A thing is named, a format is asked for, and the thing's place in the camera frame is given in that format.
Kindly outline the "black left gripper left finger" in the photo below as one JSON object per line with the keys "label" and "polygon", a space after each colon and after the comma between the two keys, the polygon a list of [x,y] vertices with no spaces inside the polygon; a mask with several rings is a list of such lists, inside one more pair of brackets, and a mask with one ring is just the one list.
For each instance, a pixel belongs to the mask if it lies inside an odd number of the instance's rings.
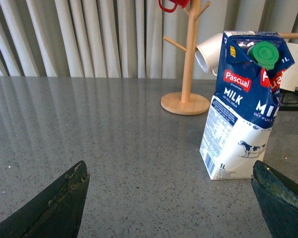
{"label": "black left gripper left finger", "polygon": [[0,238],[75,238],[90,181],[84,161],[0,222]]}

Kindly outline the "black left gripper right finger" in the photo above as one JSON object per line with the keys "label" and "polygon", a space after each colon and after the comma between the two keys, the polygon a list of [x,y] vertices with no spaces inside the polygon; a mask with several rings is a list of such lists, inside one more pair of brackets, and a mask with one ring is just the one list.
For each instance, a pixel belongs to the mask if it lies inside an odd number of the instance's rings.
{"label": "black left gripper right finger", "polygon": [[298,184],[256,161],[251,185],[273,238],[298,238]]}

